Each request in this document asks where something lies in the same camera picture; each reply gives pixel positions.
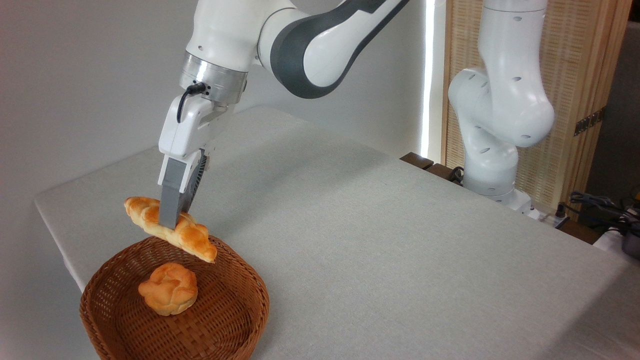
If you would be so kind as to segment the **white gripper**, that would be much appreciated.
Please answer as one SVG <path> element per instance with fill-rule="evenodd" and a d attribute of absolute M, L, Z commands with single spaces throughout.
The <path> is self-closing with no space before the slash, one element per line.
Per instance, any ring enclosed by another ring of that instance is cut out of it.
<path fill-rule="evenodd" d="M 209 157 L 205 155 L 205 150 L 211 147 L 212 139 L 228 125 L 234 109 L 234 105 L 210 101 L 200 95 L 189 95 L 183 102 L 178 121 L 181 99 L 182 96 L 176 96 L 170 104 L 158 140 L 159 151 L 169 155 L 165 156 L 160 175 L 162 191 L 158 223 L 171 230 L 176 228 L 180 215 L 189 212 L 207 170 Z M 192 164 L 179 161 L 198 150 L 200 155 L 193 157 Z"/>

